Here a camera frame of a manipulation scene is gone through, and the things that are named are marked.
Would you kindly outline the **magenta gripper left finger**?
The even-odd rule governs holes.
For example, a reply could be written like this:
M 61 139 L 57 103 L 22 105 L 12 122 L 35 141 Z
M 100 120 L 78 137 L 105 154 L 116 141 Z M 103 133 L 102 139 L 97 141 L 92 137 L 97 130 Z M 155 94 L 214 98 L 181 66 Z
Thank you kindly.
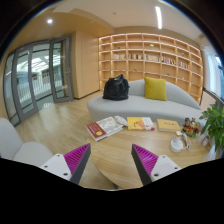
M 55 154 L 41 168 L 72 183 L 78 184 L 91 154 L 91 145 L 85 144 L 69 153 Z

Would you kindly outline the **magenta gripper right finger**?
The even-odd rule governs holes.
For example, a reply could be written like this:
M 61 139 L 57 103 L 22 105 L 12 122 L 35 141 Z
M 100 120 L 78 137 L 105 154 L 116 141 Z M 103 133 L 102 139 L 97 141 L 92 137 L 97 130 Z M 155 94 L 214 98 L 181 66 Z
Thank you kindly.
M 132 145 L 131 154 L 143 185 L 180 170 L 180 167 L 168 156 L 157 156 L 136 144 Z

